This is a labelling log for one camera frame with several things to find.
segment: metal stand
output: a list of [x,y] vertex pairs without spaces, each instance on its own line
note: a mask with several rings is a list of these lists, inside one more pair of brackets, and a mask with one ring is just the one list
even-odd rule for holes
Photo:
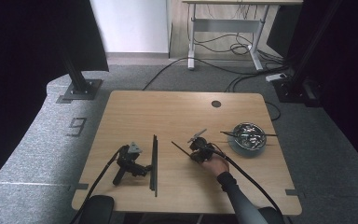
[[264,14],[260,21],[255,20],[206,20],[196,19],[196,4],[190,4],[192,10],[191,27],[190,27],[190,44],[188,51],[188,69],[194,70],[195,32],[225,32],[225,33],[253,33],[255,34],[254,43],[250,45],[249,51],[257,70],[263,70],[260,60],[258,59],[257,45],[263,31],[266,17],[269,13],[269,5],[264,6]]

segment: gray carpet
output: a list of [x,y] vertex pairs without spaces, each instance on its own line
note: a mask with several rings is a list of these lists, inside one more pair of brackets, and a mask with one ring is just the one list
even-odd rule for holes
[[[103,84],[95,100],[71,104],[56,104],[70,78],[51,81],[42,109],[0,171],[0,223],[68,223],[76,212],[71,207],[75,186],[110,92],[141,90],[161,68],[114,65],[109,73],[84,72],[86,78],[100,78]],[[174,65],[146,90],[224,91],[237,76],[210,66],[190,72]],[[300,216],[285,221],[358,223],[358,154],[324,110],[279,103],[265,76],[244,80],[236,91],[261,93],[281,110],[273,125],[303,208]],[[278,115],[272,106],[268,111],[272,118]],[[75,118],[87,119],[78,137],[70,135],[78,131],[70,128]],[[113,223],[122,218],[116,214]]]

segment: desk leg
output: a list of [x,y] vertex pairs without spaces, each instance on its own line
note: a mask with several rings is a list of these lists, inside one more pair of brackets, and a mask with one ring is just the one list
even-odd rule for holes
[[196,46],[194,44],[194,25],[196,20],[196,4],[190,4],[192,10],[191,27],[190,27],[190,45],[188,49],[188,70],[194,70],[194,50]]
[[255,33],[254,43],[253,45],[249,45],[248,47],[255,64],[255,69],[257,70],[263,70],[263,66],[261,65],[261,62],[258,59],[257,45],[258,45],[258,41],[260,40],[261,33],[263,32],[264,23],[266,23],[266,17],[268,13],[269,13],[269,5],[265,5],[263,18],[260,20],[260,24],[258,25],[257,32]]

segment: stand base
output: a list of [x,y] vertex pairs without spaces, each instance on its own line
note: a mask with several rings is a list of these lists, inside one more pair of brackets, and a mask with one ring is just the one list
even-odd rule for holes
[[309,107],[320,106],[319,85],[310,79],[306,78],[306,80],[304,80],[301,93],[293,93],[289,91],[291,83],[287,78],[273,80],[271,83],[275,88],[279,101],[282,103],[305,104]]
[[76,91],[73,83],[68,87],[64,96],[60,97],[61,104],[68,104],[73,100],[93,100],[103,82],[101,79],[86,79],[85,91]]

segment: wooden table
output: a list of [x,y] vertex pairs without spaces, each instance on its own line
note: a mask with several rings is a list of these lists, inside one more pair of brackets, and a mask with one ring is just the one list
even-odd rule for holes
[[[190,26],[190,44],[188,50],[188,69],[194,69],[195,56],[195,32],[226,32],[226,33],[253,33],[255,38],[252,45],[248,46],[249,53],[257,70],[263,70],[258,59],[257,45],[263,31],[266,17],[271,5],[301,5],[303,0],[183,0],[182,2],[191,5],[191,26]],[[198,19],[196,18],[197,4],[214,5],[264,5],[264,13],[259,21],[257,20],[216,20],[216,19]]]
[[[220,107],[213,107],[219,101]],[[93,192],[115,199],[115,210],[125,212],[168,212],[232,214],[228,196],[215,178],[205,172],[171,141],[190,152],[187,141],[207,129],[202,137],[217,144],[245,172],[255,179],[280,206],[285,215],[299,215],[297,196],[286,195],[294,189],[277,137],[269,137],[266,150],[248,159],[236,154],[221,131],[230,131],[241,122],[252,122],[266,133],[275,133],[264,99],[256,93],[113,91],[103,113],[80,184],[89,188],[123,145],[135,142],[143,151],[138,164],[151,164],[153,134],[158,137],[158,197],[149,189],[146,177],[126,173],[115,187],[112,180],[119,166],[114,162]],[[270,206],[268,200],[235,168],[242,191],[258,207]],[[78,189],[72,206],[78,209],[87,189]]]

